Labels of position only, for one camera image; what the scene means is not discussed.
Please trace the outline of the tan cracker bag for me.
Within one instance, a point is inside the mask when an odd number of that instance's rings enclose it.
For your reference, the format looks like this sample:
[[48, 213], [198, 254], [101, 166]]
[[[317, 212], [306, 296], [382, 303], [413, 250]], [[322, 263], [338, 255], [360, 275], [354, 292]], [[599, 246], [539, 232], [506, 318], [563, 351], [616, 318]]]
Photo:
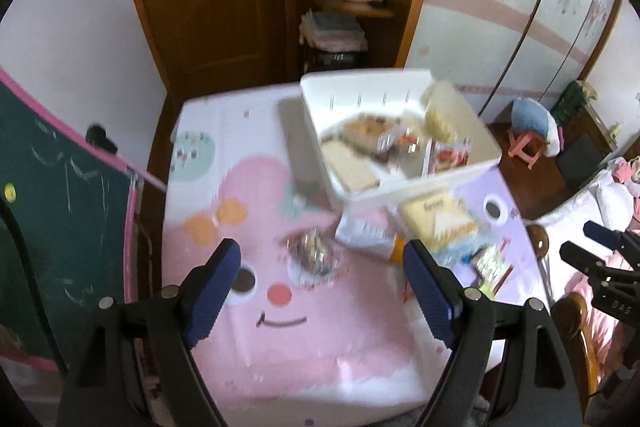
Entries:
[[444, 191], [402, 202], [398, 212], [413, 236], [420, 239], [431, 253], [437, 253], [480, 229], [457, 199]]

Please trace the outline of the white orange snack packet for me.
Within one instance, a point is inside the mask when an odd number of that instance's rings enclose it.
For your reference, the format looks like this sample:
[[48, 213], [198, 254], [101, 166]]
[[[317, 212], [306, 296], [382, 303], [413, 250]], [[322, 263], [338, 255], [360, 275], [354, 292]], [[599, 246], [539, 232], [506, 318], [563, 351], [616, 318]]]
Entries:
[[370, 222], [344, 213], [338, 221], [334, 239], [340, 245], [376, 259], [400, 265], [405, 239], [394, 233], [371, 225]]

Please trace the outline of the red-lidded date snack packet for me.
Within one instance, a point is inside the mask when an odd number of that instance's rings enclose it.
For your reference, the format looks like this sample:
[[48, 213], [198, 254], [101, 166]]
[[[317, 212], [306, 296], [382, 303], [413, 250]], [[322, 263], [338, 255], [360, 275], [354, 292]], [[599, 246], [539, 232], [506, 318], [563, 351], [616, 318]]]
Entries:
[[428, 154], [428, 174], [440, 173], [468, 165], [472, 148], [470, 139], [457, 140], [451, 143], [433, 141]]

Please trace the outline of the clear bag beige snack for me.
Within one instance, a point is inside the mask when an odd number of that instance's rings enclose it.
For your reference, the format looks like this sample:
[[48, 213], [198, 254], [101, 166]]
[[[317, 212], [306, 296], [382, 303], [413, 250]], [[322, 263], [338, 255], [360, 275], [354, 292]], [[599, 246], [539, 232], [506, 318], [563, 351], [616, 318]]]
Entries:
[[434, 81], [424, 93], [426, 133], [440, 143], [471, 141], [474, 113], [448, 81]]

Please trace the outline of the round wooden bedpost knob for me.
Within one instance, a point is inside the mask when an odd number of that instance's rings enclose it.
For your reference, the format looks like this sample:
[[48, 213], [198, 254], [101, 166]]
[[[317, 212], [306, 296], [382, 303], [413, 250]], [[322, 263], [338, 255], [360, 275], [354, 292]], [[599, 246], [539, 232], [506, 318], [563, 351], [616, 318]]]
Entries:
[[538, 260], [544, 259], [549, 251], [549, 237], [546, 229], [541, 225], [537, 225], [537, 223], [533, 223], [532, 225], [526, 225], [526, 232], [536, 258]]

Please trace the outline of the pink plastic stool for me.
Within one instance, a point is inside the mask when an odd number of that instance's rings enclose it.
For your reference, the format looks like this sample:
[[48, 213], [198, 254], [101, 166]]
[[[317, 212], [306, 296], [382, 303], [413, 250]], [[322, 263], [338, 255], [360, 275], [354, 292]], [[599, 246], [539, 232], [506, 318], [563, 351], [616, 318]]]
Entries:
[[544, 155], [546, 143], [536, 132], [518, 133], [511, 128], [508, 132], [508, 139], [508, 156], [523, 161], [528, 170], [532, 170], [536, 162]]

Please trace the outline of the blue plush pillow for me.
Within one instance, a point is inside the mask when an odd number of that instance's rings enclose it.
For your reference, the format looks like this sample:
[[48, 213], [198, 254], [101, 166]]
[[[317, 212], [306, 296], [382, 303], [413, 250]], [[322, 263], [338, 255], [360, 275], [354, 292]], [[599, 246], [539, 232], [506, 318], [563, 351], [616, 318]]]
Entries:
[[560, 153], [561, 143], [556, 124], [551, 113], [532, 98], [516, 98], [511, 109], [512, 128], [518, 133], [535, 132], [546, 144], [544, 156], [555, 157]]

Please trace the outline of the pink cartoon tablecloth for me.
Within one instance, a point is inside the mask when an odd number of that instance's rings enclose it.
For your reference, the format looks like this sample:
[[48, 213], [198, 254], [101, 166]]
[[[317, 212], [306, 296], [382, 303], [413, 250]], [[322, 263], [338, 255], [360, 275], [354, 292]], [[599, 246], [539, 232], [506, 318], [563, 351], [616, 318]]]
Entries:
[[186, 102], [174, 136], [162, 280], [177, 284], [223, 239], [241, 268], [192, 355], [232, 426], [362, 426], [427, 403], [448, 359], [400, 265], [332, 244], [294, 84]]

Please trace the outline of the clear wrapped nut snack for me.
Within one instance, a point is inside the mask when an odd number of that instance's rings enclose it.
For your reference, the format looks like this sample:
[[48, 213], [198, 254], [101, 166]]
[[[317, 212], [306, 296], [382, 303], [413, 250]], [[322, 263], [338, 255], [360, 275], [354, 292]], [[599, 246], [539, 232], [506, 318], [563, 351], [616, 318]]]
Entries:
[[340, 256], [320, 229], [309, 229], [289, 237], [288, 276], [298, 286], [329, 283], [341, 268]]

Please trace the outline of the white plastic storage bin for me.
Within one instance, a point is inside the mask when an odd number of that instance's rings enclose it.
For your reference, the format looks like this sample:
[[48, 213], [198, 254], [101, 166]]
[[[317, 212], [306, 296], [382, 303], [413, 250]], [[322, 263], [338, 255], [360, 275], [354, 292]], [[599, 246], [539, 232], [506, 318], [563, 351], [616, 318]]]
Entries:
[[[398, 204], [471, 182], [499, 164], [500, 147], [472, 109], [468, 165], [426, 172], [428, 154], [436, 140], [423, 127], [423, 97], [436, 80], [427, 69], [317, 72], [300, 80], [305, 124], [333, 209], [360, 212]], [[329, 140], [344, 142], [367, 161], [380, 186], [346, 192], [321, 152], [321, 144]]]

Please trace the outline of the wafer biscuit packet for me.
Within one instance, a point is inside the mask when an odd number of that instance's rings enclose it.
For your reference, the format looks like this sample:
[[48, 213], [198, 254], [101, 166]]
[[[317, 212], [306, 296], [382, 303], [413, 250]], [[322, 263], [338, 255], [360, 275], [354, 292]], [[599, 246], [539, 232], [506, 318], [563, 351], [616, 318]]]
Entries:
[[367, 161], [340, 140], [329, 140], [321, 144], [321, 152], [342, 187], [348, 193], [374, 190], [380, 179], [371, 170]]

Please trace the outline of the stack of folded papers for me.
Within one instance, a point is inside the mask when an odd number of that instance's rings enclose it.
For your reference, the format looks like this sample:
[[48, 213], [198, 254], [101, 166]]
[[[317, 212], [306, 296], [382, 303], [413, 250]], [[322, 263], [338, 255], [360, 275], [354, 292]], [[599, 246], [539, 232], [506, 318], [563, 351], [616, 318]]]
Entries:
[[331, 11], [309, 11], [298, 26], [300, 42], [330, 53], [363, 52], [368, 42], [355, 17]]

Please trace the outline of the green chalkboard pink frame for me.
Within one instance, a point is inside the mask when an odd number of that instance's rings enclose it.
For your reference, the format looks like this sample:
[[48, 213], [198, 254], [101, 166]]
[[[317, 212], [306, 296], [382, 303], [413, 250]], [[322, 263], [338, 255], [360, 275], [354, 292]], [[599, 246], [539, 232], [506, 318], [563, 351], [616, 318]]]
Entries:
[[3, 229], [3, 358], [58, 372], [80, 350], [101, 298], [137, 300], [136, 217], [147, 179], [1, 76], [1, 202], [28, 256]]

